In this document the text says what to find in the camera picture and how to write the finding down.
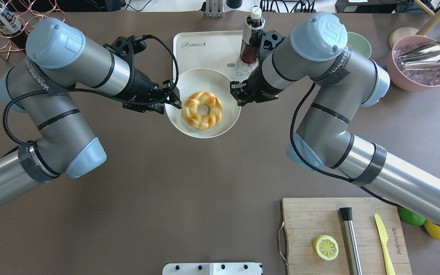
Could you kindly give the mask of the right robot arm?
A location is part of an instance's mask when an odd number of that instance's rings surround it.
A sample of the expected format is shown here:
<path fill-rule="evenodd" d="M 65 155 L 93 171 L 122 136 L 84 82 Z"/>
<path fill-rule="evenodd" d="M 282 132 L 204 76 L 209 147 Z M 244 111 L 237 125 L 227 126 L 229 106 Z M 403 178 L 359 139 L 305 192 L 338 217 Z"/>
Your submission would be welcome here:
<path fill-rule="evenodd" d="M 320 89 L 298 128 L 291 126 L 291 159 L 440 227 L 440 179 L 348 131 L 360 107 L 374 105 L 388 92 L 390 77 L 347 41 L 337 16 L 313 13 L 245 81 L 231 82 L 230 92 L 239 106 L 267 102 L 308 76 Z"/>

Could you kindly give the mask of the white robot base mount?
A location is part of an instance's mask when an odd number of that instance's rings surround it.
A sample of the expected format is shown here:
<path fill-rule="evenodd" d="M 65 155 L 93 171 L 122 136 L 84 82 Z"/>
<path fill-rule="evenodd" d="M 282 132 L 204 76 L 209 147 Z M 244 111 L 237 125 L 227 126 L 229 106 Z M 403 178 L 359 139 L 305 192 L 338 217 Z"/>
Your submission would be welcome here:
<path fill-rule="evenodd" d="M 163 275 L 262 275 L 262 264 L 256 262 L 169 263 Z"/>

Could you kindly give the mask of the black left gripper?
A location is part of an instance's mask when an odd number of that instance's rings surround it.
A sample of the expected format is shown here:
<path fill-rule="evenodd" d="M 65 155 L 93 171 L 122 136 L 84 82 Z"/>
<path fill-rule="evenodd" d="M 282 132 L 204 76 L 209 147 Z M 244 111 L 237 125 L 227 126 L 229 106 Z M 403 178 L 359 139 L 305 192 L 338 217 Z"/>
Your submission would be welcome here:
<path fill-rule="evenodd" d="M 123 103 L 123 108 L 140 113 L 154 111 L 164 115 L 165 109 L 162 104 L 182 109 L 179 92 L 173 80 L 164 81 L 162 85 L 159 85 L 135 68 L 131 84 L 123 90 L 123 100 L 140 104 Z"/>

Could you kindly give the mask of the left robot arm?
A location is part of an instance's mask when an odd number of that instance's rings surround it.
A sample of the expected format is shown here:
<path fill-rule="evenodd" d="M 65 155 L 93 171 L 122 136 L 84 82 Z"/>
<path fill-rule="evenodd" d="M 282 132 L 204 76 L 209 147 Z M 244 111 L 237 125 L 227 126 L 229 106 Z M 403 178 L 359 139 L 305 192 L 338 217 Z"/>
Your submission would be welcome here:
<path fill-rule="evenodd" d="M 0 159 L 0 207 L 63 173 L 75 179 L 106 160 L 70 97 L 77 83 L 137 112 L 163 114 L 164 104 L 181 108 L 176 81 L 154 83 L 135 67 L 146 39 L 154 36 L 118 37 L 101 46 L 56 18 L 35 25 L 26 59 L 0 80 L 3 126 L 18 144 Z"/>

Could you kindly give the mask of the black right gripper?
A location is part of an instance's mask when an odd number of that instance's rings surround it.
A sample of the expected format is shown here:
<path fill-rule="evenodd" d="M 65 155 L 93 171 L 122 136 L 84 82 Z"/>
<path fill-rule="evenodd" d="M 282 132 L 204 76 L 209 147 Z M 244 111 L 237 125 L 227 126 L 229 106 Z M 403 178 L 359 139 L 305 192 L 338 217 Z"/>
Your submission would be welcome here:
<path fill-rule="evenodd" d="M 262 75 L 262 68 L 256 67 L 243 82 L 231 81 L 230 93 L 237 96 L 237 105 L 243 107 L 251 102 L 262 103 L 277 99 L 281 89 L 267 83 Z"/>

